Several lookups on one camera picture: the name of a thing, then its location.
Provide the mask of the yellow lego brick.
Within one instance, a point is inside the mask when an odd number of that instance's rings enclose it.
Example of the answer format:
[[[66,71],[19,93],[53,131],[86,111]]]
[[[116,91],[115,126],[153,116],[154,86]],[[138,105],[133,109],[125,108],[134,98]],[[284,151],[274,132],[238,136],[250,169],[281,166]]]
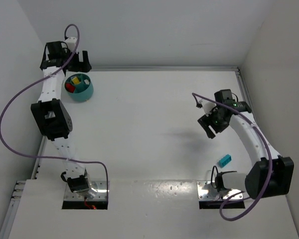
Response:
[[[71,81],[72,81],[72,84],[74,84],[74,85],[78,85],[81,82],[80,79],[77,77],[72,78]]]

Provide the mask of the red long lego brick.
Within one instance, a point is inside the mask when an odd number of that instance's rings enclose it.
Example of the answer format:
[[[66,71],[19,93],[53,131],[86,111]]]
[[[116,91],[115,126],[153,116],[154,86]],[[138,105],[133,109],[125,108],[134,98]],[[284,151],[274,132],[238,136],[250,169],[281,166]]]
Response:
[[[70,83],[65,83],[65,89],[70,93],[74,93],[75,91],[75,87]]]

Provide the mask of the teal long lego brick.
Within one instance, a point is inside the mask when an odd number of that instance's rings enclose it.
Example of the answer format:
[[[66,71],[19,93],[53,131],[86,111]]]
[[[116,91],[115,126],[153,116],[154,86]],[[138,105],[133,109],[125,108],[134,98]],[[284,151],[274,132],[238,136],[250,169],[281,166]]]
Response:
[[[218,165],[223,168],[226,165],[228,165],[230,162],[232,161],[232,157],[229,154],[226,154],[225,156],[223,156],[219,161],[218,161]]]

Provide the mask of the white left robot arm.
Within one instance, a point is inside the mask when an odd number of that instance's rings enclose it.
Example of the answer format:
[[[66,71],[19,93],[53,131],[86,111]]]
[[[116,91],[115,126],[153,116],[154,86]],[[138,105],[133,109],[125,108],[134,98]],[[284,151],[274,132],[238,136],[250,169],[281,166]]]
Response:
[[[47,137],[61,157],[65,158],[62,180],[67,183],[72,193],[86,197],[92,183],[86,167],[79,163],[71,139],[72,119],[61,101],[66,71],[79,72],[82,69],[77,46],[76,37],[46,44],[40,65],[45,80],[37,103],[30,108],[41,134]]]

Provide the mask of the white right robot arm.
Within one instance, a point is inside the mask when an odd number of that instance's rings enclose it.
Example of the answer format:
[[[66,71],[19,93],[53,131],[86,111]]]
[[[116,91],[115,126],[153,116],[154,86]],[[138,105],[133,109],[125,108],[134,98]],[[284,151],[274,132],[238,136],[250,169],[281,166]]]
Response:
[[[286,195],[290,190],[294,162],[283,157],[265,138],[245,101],[234,99],[231,90],[220,90],[214,100],[193,95],[197,108],[205,114],[198,123],[208,138],[231,127],[243,143],[252,163],[248,174],[237,171],[217,173],[214,186],[218,192],[237,189],[252,199]]]

